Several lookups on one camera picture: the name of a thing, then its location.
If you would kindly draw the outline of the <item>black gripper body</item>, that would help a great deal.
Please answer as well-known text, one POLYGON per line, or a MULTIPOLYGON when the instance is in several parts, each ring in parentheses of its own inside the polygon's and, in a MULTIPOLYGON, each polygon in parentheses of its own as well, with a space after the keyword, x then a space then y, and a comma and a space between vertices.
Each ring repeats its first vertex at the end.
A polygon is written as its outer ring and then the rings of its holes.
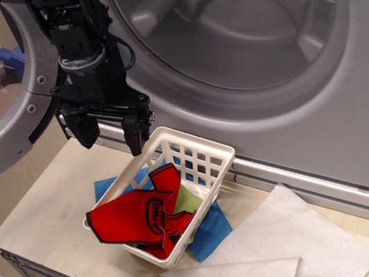
POLYGON ((69 78, 68 83, 51 91, 60 103, 61 113, 86 112, 97 122, 122 122, 126 115, 137 115, 153 123, 150 99, 126 82, 127 67, 119 53, 119 43, 123 44, 121 40, 109 40, 89 56, 58 58, 69 78))

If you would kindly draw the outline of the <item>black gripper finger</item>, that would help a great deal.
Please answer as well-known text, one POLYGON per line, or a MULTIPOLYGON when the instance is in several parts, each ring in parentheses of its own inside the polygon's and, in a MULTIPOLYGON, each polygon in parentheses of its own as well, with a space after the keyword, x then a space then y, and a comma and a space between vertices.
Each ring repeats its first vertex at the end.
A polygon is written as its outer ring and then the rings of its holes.
POLYGON ((122 120, 123 136, 133 156, 141 155, 146 141, 150 138, 149 118, 126 115, 122 120))
POLYGON ((62 113, 62 115, 65 124, 80 144, 87 149, 92 148, 100 135, 96 119, 90 117, 86 112, 62 113))

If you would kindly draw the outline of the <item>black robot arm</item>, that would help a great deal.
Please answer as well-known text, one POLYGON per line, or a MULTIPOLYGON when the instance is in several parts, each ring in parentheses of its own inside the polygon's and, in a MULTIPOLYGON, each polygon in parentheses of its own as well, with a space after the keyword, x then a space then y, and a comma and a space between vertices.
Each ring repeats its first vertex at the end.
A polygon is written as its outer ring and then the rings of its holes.
POLYGON ((59 78, 50 91, 65 124, 83 147, 100 135, 99 122, 121 124, 131 153, 138 156, 149 139, 153 113, 148 95, 130 87, 118 46, 109 32, 108 6, 99 0, 0 0, 0 6, 25 6, 58 50, 59 78))

